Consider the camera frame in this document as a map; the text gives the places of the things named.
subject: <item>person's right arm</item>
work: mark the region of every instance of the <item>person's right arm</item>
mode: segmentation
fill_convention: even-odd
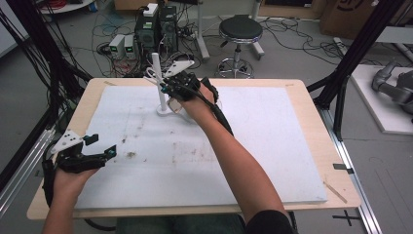
[[[209,100],[211,92],[200,91]],[[221,169],[230,185],[245,222],[257,213],[275,210],[286,215],[282,201],[267,174],[252,155],[216,120],[209,107],[199,98],[181,103],[206,133]]]

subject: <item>chrome stool leg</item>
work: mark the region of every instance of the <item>chrome stool leg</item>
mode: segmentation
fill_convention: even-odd
[[[241,74],[240,78],[253,78],[254,70],[252,65],[246,60],[240,59],[241,45],[237,44],[237,49],[234,52],[234,58],[226,58],[218,64],[218,73],[224,78],[229,77],[227,73],[233,73],[234,78],[237,78],[237,73]]]

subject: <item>human arm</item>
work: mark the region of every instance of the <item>human arm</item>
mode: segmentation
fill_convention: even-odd
[[[204,86],[200,92],[213,100]],[[286,215],[282,201],[267,174],[254,157],[216,120],[199,98],[181,102],[187,113],[206,133],[246,222],[261,211],[275,210]]]
[[[79,174],[56,170],[54,198],[43,226],[43,234],[73,233],[73,211],[86,181],[97,170]]]

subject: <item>black stool seat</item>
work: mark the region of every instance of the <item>black stool seat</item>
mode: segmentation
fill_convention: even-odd
[[[219,34],[227,41],[254,43],[261,38],[262,27],[248,16],[234,16],[219,24]]]

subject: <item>stool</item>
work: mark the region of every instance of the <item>stool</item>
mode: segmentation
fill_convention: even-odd
[[[248,16],[234,16],[219,24],[219,35],[226,42],[237,43],[237,49],[235,49],[233,58],[226,58],[218,64],[217,73],[222,77],[227,77],[227,73],[234,73],[234,78],[237,78],[239,73],[245,78],[253,78],[254,70],[251,64],[240,59],[241,45],[257,42],[262,36],[261,25]]]

